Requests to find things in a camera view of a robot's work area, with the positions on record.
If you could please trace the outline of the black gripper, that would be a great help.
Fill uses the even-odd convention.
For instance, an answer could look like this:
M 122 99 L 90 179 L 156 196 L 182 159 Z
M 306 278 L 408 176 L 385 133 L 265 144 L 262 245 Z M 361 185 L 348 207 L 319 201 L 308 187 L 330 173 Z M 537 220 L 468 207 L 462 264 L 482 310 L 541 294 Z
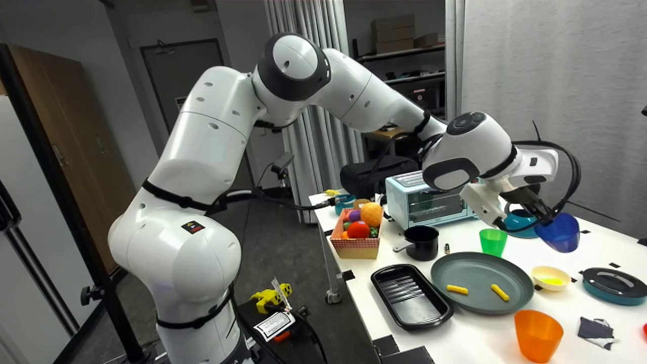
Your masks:
M 536 187 L 517 187 L 514 192 L 504 192 L 506 218 L 517 216 L 529 225 L 541 225 L 553 218 L 553 210 L 537 196 Z

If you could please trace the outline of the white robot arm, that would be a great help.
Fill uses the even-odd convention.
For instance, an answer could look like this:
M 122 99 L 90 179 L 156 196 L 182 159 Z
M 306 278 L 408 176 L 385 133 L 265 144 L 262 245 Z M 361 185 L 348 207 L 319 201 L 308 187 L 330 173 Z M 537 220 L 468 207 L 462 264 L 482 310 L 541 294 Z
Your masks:
M 489 227 L 504 223 L 506 199 L 539 225 L 561 211 L 536 192 L 555 176 L 561 146 L 515 142 L 482 110 L 443 123 L 351 56 L 275 34 L 250 73 L 211 66 L 200 74 L 157 163 L 107 232 L 114 262 L 153 296 L 169 364 L 236 364 L 246 356 L 232 303 L 241 242 L 213 210 L 234 181 L 250 129 L 286 127 L 308 106 L 358 131 L 392 123 L 419 138 L 427 185 L 459 194 Z

